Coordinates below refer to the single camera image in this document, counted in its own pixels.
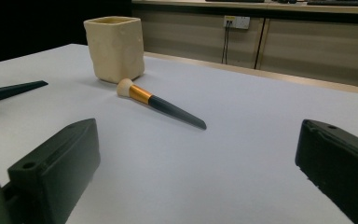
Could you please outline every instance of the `ceramic pot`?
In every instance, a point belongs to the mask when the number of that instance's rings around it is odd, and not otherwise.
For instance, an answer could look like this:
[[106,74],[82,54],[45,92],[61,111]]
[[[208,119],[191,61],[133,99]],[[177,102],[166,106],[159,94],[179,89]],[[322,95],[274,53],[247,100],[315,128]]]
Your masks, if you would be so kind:
[[84,21],[89,55],[95,76],[118,83],[134,79],[145,70],[141,20],[130,17],[102,17]]

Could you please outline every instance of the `white table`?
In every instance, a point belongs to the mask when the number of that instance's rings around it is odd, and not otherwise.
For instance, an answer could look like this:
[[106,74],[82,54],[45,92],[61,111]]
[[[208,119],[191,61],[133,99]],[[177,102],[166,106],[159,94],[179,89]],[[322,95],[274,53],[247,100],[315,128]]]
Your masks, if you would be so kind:
[[0,87],[37,80],[48,85],[0,101],[0,184],[57,131],[96,118],[102,163],[67,223],[351,223],[295,155],[303,119],[358,136],[358,93],[145,57],[135,84],[203,131],[118,97],[86,46],[0,63]]

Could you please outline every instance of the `wire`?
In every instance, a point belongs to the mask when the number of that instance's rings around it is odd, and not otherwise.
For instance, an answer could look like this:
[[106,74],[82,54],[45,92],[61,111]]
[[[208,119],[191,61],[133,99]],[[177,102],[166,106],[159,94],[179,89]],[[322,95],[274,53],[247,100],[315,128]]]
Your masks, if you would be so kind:
[[222,63],[226,55],[226,42],[227,42],[227,31],[228,31],[228,21],[226,21],[226,30],[225,30],[225,45],[223,46],[223,55],[222,55]]
[[227,51],[228,51],[228,33],[229,27],[231,26],[232,21],[226,21],[226,30],[225,30],[225,45],[223,46],[223,55],[222,55],[222,63],[225,59],[225,63],[227,64]]

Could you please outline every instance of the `power outlet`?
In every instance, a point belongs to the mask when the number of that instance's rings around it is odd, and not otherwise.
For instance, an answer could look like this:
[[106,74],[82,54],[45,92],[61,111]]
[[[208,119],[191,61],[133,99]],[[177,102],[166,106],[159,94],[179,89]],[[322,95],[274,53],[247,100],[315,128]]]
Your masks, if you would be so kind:
[[228,22],[231,22],[229,27],[237,29],[249,29],[250,17],[236,17],[236,16],[225,16],[223,20],[223,27],[227,27]]
[[236,17],[235,18],[235,28],[249,29],[249,22],[250,21],[251,21],[250,17]]
[[227,27],[229,22],[231,22],[229,27],[235,27],[235,19],[235,16],[225,16],[223,20],[223,27]]

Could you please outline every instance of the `black plastic object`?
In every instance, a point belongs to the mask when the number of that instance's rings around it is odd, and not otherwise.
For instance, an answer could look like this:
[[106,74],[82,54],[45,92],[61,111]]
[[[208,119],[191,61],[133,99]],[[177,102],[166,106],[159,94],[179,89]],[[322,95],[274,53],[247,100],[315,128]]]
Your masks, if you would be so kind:
[[206,129],[206,124],[202,119],[199,119],[195,117],[194,115],[191,115],[185,110],[177,107],[176,105],[173,105],[155,95],[150,96],[148,102],[150,106],[155,108],[156,110],[159,110],[161,112],[164,112],[168,115],[171,115],[177,119],[180,119],[182,121],[188,122],[192,125],[195,125],[201,129]]
[[14,96],[26,91],[31,91],[39,87],[43,87],[48,85],[45,81],[36,81],[36,82],[29,82],[14,86],[7,86],[0,88],[0,100],[5,99],[10,96]]
[[353,223],[358,224],[358,137],[336,126],[305,119],[296,165]]
[[8,168],[0,223],[65,223],[99,164],[95,119],[66,126]]

